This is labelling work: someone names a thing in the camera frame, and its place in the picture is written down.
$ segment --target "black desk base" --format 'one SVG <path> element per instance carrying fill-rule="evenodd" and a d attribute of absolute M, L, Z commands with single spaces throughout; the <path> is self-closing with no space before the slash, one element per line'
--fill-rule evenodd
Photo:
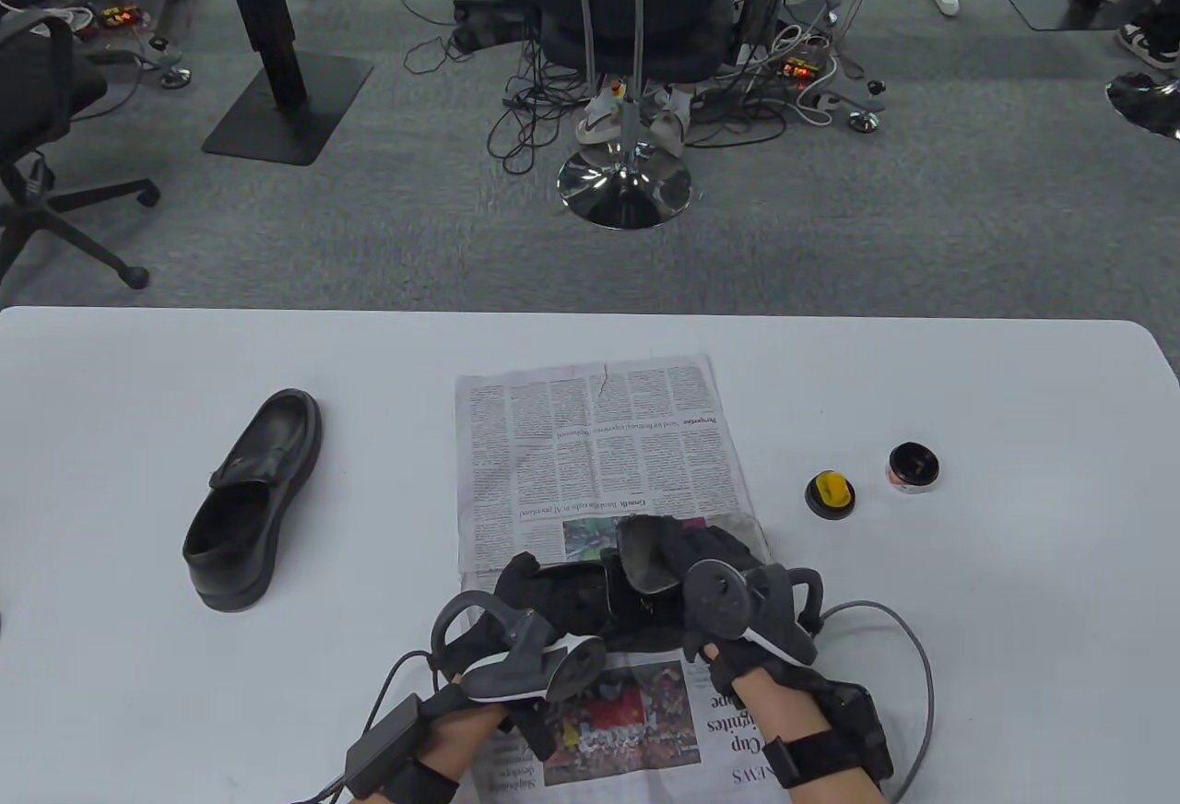
<path fill-rule="evenodd" d="M 348 111 L 373 64 L 295 53 L 287 0 L 237 0 L 262 71 L 201 146 L 205 152 L 312 164 Z"/>
<path fill-rule="evenodd" d="M 1092 8 L 1076 0 L 1008 0 L 1036 32 L 1070 32 L 1070 30 L 1117 30 L 1129 24 L 1143 9 L 1142 0 L 1100 2 Z"/>
<path fill-rule="evenodd" d="M 373 64 L 353 57 L 299 53 L 307 100 L 281 109 L 258 70 L 201 149 L 234 158 L 312 164 L 350 107 Z"/>

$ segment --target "yellow lid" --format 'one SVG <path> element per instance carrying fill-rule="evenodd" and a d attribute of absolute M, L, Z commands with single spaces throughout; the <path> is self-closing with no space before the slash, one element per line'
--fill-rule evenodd
<path fill-rule="evenodd" d="M 830 509 L 844 509 L 852 502 L 852 490 L 848 479 L 839 472 L 820 472 L 815 477 L 815 490 L 824 505 Z"/>

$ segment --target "white table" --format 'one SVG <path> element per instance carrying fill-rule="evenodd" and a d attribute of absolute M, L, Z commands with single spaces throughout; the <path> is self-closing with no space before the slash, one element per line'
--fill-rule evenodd
<path fill-rule="evenodd" d="M 0 800 L 313 793 L 454 593 L 455 377 L 702 349 L 776 554 L 819 568 L 830 603 L 896 607 L 930 649 L 938 724 L 909 800 L 1174 798 L 1180 388 L 1136 325 L 17 308 Z M 215 613 L 181 543 L 283 386 L 320 399 L 323 453 L 270 591 Z M 936 491 L 885 483 L 906 438 L 939 452 Z M 825 468 L 857 488 L 847 521 L 804 506 Z M 905 639 L 847 616 L 821 651 L 872 689 L 904 770 L 924 708 Z M 413 666 L 389 699 L 426 688 Z"/>

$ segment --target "chair caster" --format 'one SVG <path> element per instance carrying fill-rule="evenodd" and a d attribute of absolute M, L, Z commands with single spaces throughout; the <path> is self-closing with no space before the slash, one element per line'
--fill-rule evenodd
<path fill-rule="evenodd" d="M 155 208 L 159 203 L 159 188 L 153 185 L 151 189 L 144 189 L 136 196 L 136 202 L 145 208 Z"/>
<path fill-rule="evenodd" d="M 858 133 L 872 133 L 880 129 L 881 120 L 876 112 L 851 112 L 848 113 L 848 129 Z"/>
<path fill-rule="evenodd" d="M 123 279 L 123 285 L 126 285 L 132 290 L 143 290 L 148 287 L 151 275 L 142 266 L 129 266 L 119 273 L 119 277 Z"/>
<path fill-rule="evenodd" d="M 192 83 L 192 70 L 185 70 L 183 66 L 173 66 L 159 78 L 159 86 L 164 91 L 177 91 L 181 87 L 189 87 Z"/>
<path fill-rule="evenodd" d="M 28 171 L 27 191 L 30 196 L 47 196 L 57 183 L 58 175 L 47 166 L 45 158 L 38 158 Z"/>

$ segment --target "shoe polish tin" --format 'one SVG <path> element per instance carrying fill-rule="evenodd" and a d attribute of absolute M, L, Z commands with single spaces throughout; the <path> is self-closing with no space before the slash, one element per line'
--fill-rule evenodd
<path fill-rule="evenodd" d="M 885 475 L 903 493 L 925 493 L 938 482 L 938 457 L 917 442 L 899 444 L 889 455 Z"/>

